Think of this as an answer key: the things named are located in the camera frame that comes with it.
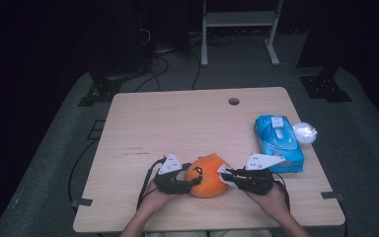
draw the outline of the floor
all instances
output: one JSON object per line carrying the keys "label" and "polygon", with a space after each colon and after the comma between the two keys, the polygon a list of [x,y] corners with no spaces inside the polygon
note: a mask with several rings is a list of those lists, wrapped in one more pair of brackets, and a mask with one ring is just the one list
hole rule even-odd
{"label": "floor", "polygon": [[[120,93],[284,87],[303,121],[313,124],[313,144],[342,205],[350,237],[379,236],[379,113],[358,80],[340,68],[335,76],[351,102],[310,99],[299,77],[320,68],[296,68],[306,34],[278,34],[274,47],[280,65],[271,65],[265,35],[230,37],[234,43],[211,46],[209,64],[199,67],[200,47],[153,59],[152,74],[123,83]],[[162,45],[158,49],[168,49]],[[76,233],[72,199],[80,198],[98,141],[88,137],[95,121],[104,120],[110,103],[78,107],[92,87],[88,73],[78,78],[53,120],[24,179],[0,220],[0,236],[96,236]],[[343,236],[345,226],[307,228],[312,236]],[[280,229],[275,237],[284,236]],[[117,236],[101,233],[100,236]]]}

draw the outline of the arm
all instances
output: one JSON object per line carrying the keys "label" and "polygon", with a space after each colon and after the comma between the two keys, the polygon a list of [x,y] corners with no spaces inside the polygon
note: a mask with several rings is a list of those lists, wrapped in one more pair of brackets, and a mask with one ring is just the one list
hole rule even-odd
{"label": "arm", "polygon": [[273,184],[265,196],[246,192],[246,195],[256,202],[269,217],[274,219],[289,237],[310,237],[309,233],[295,220],[284,200],[281,188]]}
{"label": "arm", "polygon": [[153,180],[150,181],[143,202],[119,236],[140,237],[143,232],[144,225],[153,213],[162,209],[172,198],[176,196],[178,195],[167,195],[160,192],[157,190]]}

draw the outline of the black stand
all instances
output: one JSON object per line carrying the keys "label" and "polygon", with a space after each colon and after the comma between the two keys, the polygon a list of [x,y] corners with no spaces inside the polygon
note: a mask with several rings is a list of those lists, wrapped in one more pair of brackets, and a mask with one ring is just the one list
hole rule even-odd
{"label": "black stand", "polygon": [[99,70],[90,69],[89,73],[94,83],[87,96],[82,97],[78,107],[92,107],[94,103],[112,102],[114,96],[119,93],[122,83],[143,75],[145,71],[116,74],[113,75],[116,77],[113,80],[108,79],[108,76]]}
{"label": "black stand", "polygon": [[324,66],[317,76],[301,76],[300,80],[311,99],[326,99],[328,102],[351,102],[346,91],[334,80],[337,65]]}

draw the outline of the wooden table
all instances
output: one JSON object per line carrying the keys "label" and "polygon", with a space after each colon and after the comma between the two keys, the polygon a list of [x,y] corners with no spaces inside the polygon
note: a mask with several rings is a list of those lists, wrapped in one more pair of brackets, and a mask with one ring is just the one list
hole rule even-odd
{"label": "wooden table", "polygon": [[[240,103],[231,105],[229,99]],[[80,205],[74,229],[121,231],[135,212],[147,169],[171,152],[182,163],[215,152],[233,168],[243,168],[252,152],[260,152],[253,130],[260,115],[284,115],[292,124],[300,121],[283,88],[116,95],[83,193],[92,204]],[[282,175],[292,214],[303,226],[342,225],[344,216],[337,200],[322,198],[321,193],[332,188],[312,145],[302,145],[302,150],[304,172]],[[184,195],[174,199],[153,215],[145,229],[277,226],[243,192],[230,188],[215,198]]]}

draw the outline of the blue package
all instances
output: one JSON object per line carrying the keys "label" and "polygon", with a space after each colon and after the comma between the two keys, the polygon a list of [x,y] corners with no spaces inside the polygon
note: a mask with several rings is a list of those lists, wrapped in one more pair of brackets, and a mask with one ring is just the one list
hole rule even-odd
{"label": "blue package", "polygon": [[259,116],[255,122],[255,133],[263,154],[285,157],[284,162],[269,167],[272,172],[303,171],[304,155],[287,117]]}

